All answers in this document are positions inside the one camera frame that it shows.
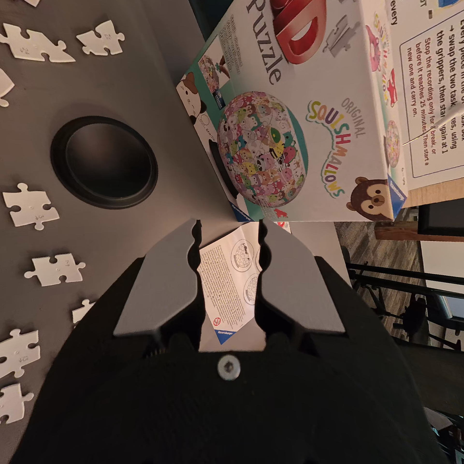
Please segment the white printed leaflet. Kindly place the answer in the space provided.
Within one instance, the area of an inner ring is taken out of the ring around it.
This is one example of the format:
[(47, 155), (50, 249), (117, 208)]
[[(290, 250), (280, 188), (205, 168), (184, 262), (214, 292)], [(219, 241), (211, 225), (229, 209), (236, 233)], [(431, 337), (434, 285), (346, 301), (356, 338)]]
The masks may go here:
[(201, 351), (261, 350), (264, 334), (254, 321), (259, 264), (258, 222), (241, 225), (200, 249), (206, 332)]

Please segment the wooden easel board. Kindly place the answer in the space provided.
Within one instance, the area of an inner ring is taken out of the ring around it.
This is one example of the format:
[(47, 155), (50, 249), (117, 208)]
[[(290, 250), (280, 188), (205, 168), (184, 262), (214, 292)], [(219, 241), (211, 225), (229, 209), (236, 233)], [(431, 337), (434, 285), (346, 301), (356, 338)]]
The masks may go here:
[(409, 208), (463, 197), (464, 179), (460, 178), (410, 190), (403, 207)]

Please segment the colourful puzzle box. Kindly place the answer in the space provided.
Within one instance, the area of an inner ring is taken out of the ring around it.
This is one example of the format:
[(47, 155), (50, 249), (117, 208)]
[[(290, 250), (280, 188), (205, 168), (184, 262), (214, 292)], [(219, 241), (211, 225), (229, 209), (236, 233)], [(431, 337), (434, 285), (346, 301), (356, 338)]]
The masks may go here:
[(407, 199), (385, 1), (233, 1), (177, 92), (238, 222), (394, 221)]

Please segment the spread of white jigsaw pieces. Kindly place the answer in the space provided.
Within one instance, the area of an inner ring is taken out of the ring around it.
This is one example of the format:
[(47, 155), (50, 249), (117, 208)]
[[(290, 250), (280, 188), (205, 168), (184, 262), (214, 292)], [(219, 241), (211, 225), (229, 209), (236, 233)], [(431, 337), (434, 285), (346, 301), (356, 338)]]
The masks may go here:
[(1, 1), (1, 23), (42, 32), (63, 41), (74, 62), (16, 59), (1, 44), (1, 341), (37, 332), (35, 343), (16, 342), (1, 357), (1, 388), (15, 385), (14, 415), (1, 416), (1, 442), (21, 435), (43, 384), (52, 354), (68, 332), (66, 301), (86, 283), (43, 287), (32, 258), (72, 253), (75, 263), (98, 263), (105, 274), (109, 249), (130, 239), (131, 212), (97, 208), (72, 195), (50, 163), (50, 144), (68, 121), (87, 115), (116, 119), (146, 135), (140, 119), (140, 67), (134, 1), (44, 1), (38, 9), (25, 2)]

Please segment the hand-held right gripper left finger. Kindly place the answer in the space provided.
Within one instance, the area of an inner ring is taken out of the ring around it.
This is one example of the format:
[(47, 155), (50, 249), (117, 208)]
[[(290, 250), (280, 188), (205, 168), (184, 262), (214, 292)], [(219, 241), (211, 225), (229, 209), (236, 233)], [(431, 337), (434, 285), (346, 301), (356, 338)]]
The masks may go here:
[(115, 337), (148, 335), (158, 347), (167, 348), (174, 335), (182, 334), (199, 350), (201, 241), (200, 220), (189, 219), (147, 252), (115, 326)]

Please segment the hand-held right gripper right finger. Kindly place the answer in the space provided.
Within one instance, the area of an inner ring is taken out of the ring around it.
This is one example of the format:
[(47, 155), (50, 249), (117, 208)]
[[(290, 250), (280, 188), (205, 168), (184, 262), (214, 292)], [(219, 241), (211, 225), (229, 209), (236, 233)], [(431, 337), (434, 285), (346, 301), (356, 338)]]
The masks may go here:
[(345, 335), (313, 253), (269, 219), (259, 221), (258, 326), (270, 346), (284, 336), (300, 351), (311, 351), (311, 335)]

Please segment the printed instruction sheet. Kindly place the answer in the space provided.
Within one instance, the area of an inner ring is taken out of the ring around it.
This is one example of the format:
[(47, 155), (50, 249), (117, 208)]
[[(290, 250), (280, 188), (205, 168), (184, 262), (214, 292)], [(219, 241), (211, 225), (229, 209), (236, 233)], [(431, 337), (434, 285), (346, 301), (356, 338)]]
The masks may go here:
[(463, 177), (464, 2), (385, 1), (409, 189)]

